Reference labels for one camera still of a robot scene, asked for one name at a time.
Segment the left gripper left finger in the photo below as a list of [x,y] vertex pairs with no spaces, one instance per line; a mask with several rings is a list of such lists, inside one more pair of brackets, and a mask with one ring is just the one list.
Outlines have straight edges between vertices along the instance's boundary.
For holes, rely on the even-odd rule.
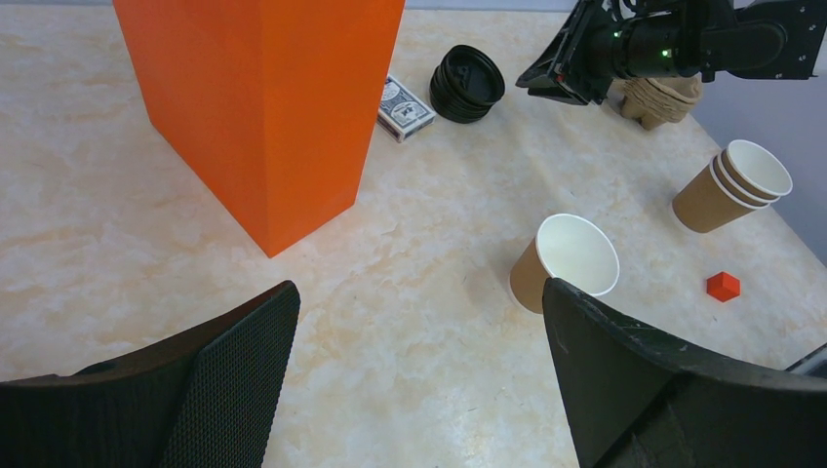
[[258,467],[290,359],[292,281],[72,375],[1,385],[5,467]]

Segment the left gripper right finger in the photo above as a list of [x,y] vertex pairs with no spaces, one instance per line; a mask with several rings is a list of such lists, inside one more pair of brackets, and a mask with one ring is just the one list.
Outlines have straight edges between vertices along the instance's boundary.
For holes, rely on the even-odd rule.
[[822,467],[826,350],[775,370],[627,316],[562,279],[543,318],[582,467]]

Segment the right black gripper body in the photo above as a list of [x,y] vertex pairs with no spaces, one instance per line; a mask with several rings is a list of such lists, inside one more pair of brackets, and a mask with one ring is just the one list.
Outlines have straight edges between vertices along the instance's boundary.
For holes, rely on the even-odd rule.
[[700,32],[695,1],[579,1],[516,86],[565,104],[600,104],[617,79],[696,74]]

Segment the single brown paper cup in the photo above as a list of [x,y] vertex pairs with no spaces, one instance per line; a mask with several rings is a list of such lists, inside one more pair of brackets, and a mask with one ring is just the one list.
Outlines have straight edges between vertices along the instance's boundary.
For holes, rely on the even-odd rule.
[[522,308],[541,314],[545,281],[563,279],[585,293],[601,296],[618,283],[620,264],[609,237],[576,214],[545,218],[510,270],[508,290]]

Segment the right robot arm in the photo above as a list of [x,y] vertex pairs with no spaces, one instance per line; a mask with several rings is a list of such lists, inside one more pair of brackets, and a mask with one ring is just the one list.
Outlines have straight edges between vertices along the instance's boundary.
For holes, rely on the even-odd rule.
[[826,34],[823,1],[579,1],[517,79],[534,97],[599,104],[617,80],[724,71],[748,80],[807,80]]

